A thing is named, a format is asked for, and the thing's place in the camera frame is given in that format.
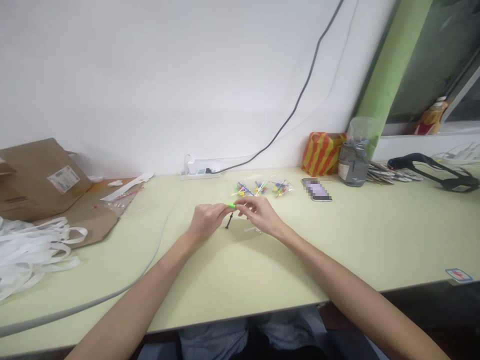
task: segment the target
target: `window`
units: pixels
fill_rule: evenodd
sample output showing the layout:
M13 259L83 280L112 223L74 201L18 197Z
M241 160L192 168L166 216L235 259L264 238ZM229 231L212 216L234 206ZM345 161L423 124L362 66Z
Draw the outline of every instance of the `window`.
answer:
M480 0L433 0L383 135L412 134L447 96L443 122L480 121Z

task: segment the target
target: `cardboard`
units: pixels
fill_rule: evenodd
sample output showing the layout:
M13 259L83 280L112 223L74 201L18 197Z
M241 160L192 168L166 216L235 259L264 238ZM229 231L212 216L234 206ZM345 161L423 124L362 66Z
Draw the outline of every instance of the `cardboard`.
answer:
M129 193L140 189L142 185L143 184L137 184L133 186L129 190ZM68 224L71 227L81 227L88 230L88 235L84 241L70 244L68 246L75 249L97 243L109 234L110 230L115 226L121 215L122 211L118 211L118 209L112 210L109 208L108 202L100 200L101 198L110 195L115 190L115 188L108 187L98 191L89 191L78 199L78 201L67 211L51 216L50 218L36 221L35 224L39 225L51 219L66 217ZM126 209L134 197L135 194L123 198L121 200L122 206Z
M70 208L92 186L53 138L0 150L0 216L27 222Z

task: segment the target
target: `orange striped bag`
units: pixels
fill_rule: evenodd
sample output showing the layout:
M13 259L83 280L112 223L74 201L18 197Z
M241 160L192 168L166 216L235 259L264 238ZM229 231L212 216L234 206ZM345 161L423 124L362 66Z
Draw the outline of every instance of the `orange striped bag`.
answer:
M336 174L340 146L346 139L345 132L312 132L303 152L301 169L311 177Z

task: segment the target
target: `phone screen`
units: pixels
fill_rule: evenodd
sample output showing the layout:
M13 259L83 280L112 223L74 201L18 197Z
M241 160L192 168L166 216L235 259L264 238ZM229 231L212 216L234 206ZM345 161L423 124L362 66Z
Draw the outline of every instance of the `phone screen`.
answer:
M304 178L302 182L313 201L332 201L330 194L316 178Z

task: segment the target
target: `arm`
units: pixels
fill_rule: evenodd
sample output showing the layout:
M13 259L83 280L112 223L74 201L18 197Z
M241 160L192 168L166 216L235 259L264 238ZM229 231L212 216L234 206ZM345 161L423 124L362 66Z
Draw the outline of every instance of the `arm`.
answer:
M307 267L336 307L391 359L448 359L400 310L347 268L288 227L264 197L235 202L257 228L277 238Z
M187 232L100 319L66 359L128 359L187 260L220 226L225 215L233 211L225 204L198 205Z

